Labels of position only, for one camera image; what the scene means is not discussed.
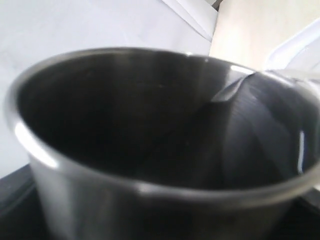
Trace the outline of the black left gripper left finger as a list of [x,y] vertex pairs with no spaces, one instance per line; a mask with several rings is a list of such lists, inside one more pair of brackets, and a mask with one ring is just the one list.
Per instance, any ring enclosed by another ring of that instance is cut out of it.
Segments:
[[51,239],[28,164],[0,179],[0,238]]

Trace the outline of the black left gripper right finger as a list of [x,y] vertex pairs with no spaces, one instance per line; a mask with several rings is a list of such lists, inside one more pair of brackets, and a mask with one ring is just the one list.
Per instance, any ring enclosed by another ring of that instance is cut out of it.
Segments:
[[320,191],[311,190],[298,198],[283,221],[281,240],[320,238]]

